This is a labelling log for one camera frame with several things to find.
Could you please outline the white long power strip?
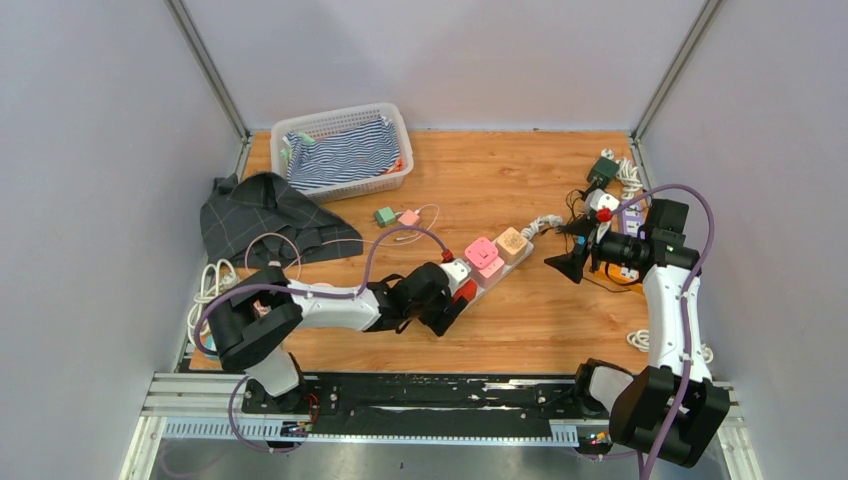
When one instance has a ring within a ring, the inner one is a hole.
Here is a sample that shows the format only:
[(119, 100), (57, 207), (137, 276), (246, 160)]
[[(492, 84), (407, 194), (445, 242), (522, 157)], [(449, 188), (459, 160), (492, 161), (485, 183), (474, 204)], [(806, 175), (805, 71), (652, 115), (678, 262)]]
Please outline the white long power strip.
[(468, 265), (469, 277), (458, 288), (454, 299), (465, 300), (470, 307), (533, 251), (534, 245), (512, 229), (494, 239), (478, 238), (464, 250), (462, 260)]

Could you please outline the blue plug adapter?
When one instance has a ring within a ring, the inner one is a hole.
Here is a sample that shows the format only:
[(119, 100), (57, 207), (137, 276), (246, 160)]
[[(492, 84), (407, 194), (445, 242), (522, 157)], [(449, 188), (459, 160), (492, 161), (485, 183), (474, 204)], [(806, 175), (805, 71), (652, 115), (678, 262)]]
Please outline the blue plug adapter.
[(572, 251), (578, 263), (583, 266), (591, 254), (591, 243), (585, 236), (577, 236)]

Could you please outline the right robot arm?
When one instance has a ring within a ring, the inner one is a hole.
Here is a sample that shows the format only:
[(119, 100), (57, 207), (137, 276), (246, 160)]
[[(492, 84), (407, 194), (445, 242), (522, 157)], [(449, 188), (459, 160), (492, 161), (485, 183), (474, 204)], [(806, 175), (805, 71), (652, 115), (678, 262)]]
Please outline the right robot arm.
[(613, 443), (690, 468), (701, 458), (724, 421), (730, 398), (707, 367), (698, 329), (701, 255), (685, 245), (684, 203), (656, 200), (637, 234), (612, 229), (620, 202), (596, 191), (585, 212), (561, 227), (583, 238), (570, 252), (546, 264), (575, 283), (603, 263), (638, 273), (649, 312), (649, 360), (638, 374), (589, 359), (575, 375), (571, 403), (584, 417), (609, 415)]

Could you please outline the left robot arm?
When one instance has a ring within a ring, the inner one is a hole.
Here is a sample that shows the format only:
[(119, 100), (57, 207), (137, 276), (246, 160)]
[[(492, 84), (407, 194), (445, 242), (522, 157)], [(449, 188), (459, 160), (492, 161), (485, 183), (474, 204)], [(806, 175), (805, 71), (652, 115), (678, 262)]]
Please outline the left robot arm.
[(427, 262), (407, 276), (348, 288), (306, 284), (266, 268), (215, 298), (205, 318), (222, 370), (246, 373), (279, 411), (293, 413), (304, 405), (307, 389), (293, 355), (282, 347), (291, 332), (402, 333), (419, 320), (442, 336), (473, 299), (463, 290), (470, 280), (462, 260)]

